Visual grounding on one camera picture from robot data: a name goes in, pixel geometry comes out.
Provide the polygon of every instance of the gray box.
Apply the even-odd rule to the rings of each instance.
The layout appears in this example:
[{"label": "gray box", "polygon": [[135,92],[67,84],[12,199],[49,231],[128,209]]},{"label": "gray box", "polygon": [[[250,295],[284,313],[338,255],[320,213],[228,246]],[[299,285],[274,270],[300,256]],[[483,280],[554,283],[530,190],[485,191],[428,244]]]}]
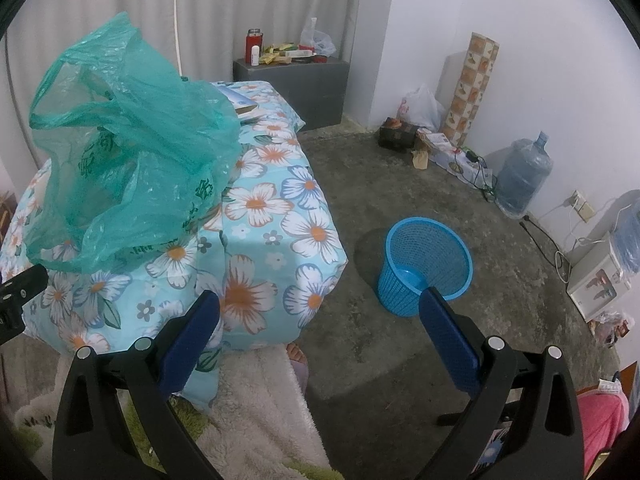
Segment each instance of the gray box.
[{"label": "gray box", "polygon": [[251,66],[234,61],[234,81],[268,81],[305,121],[303,130],[339,124],[347,89],[349,63],[330,57],[326,63]]}]

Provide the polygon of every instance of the curtain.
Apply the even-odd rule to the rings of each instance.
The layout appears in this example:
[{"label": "curtain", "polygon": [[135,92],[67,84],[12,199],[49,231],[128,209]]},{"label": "curtain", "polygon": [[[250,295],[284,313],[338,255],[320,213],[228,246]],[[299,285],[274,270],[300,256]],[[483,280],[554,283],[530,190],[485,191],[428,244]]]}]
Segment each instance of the curtain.
[{"label": "curtain", "polygon": [[297,42],[311,16],[348,60],[357,5],[358,0],[27,0],[7,32],[9,81],[0,82],[12,89],[22,131],[1,131],[0,142],[26,142],[36,163],[43,163],[45,155],[31,143],[28,127],[40,79],[66,47],[122,10],[176,67],[179,44],[184,75],[217,81],[231,80],[232,61],[244,56],[249,28],[261,28],[265,44]]}]

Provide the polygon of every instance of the silver screw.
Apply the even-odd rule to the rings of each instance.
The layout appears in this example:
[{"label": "silver screw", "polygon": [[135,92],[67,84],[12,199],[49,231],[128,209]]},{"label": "silver screw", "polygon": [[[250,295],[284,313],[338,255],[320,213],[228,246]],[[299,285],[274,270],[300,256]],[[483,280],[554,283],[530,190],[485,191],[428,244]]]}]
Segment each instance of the silver screw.
[{"label": "silver screw", "polygon": [[87,359],[89,357],[89,355],[91,355],[91,347],[90,346],[83,346],[81,349],[79,349],[76,352],[76,356],[78,356],[78,359]]},{"label": "silver screw", "polygon": [[548,352],[553,359],[559,359],[562,357],[562,350],[557,346],[550,346]]},{"label": "silver screw", "polygon": [[489,346],[494,350],[502,350],[504,348],[504,341],[496,335],[489,338]]},{"label": "silver screw", "polygon": [[149,339],[148,337],[141,337],[135,343],[133,343],[133,348],[140,351],[146,350],[150,346],[151,346],[151,339]]}]

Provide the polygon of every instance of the rolled wallpaper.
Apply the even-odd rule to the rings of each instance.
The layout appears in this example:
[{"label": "rolled wallpaper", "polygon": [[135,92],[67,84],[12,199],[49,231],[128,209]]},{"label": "rolled wallpaper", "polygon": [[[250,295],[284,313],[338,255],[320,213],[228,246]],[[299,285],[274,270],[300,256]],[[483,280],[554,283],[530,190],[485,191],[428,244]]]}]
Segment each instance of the rolled wallpaper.
[{"label": "rolled wallpaper", "polygon": [[471,35],[462,74],[440,131],[454,146],[462,146],[476,118],[482,96],[489,83],[500,45],[476,34]]}]

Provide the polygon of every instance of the wall socket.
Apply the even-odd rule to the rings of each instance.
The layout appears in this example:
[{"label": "wall socket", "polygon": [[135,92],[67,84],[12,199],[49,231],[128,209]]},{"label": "wall socket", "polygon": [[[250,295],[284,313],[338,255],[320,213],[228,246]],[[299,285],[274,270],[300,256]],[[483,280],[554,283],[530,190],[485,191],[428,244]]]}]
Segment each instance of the wall socket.
[{"label": "wall socket", "polygon": [[588,222],[596,215],[596,211],[593,209],[591,204],[587,202],[582,193],[577,189],[569,198],[569,204],[575,209],[578,216],[582,218],[584,222]]}]

